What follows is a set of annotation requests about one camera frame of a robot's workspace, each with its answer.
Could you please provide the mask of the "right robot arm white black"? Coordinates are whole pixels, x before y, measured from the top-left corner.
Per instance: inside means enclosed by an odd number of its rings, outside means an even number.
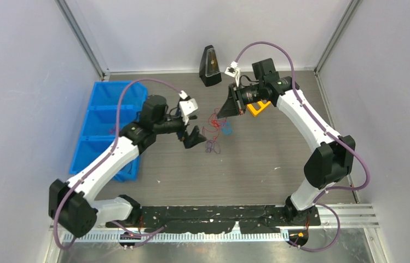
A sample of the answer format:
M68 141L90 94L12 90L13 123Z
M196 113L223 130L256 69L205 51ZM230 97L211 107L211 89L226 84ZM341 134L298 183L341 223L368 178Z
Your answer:
M284 113L306 140L312 153L303 168L304 180L285 201L282 217L299 225L313 211L315 203L328 188L351 173L356 142L341 136L327 124L307 101L292 76L280 77L272 59L252 64L255 82L245 86L240 69L233 61L225 74L235 79L228 86L228 97L217 118L243 115L254 102L270 102Z

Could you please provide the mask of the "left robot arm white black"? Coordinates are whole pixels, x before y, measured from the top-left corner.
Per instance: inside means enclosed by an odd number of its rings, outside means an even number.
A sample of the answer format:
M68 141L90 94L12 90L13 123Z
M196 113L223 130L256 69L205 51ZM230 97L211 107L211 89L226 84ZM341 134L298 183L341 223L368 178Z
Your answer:
M74 237L85 236L94 226L121 221L136 226L142 216L141 205L127 195L97 201L102 188L128 163L135 160L160 134L175 133L186 149L206 141L195 126L198 104L185 93L180 94L174 115L167 112L163 96L151 95L143 103L138 121L116 127L117 137L92 163L67 181L56 179L49 187L49 216Z

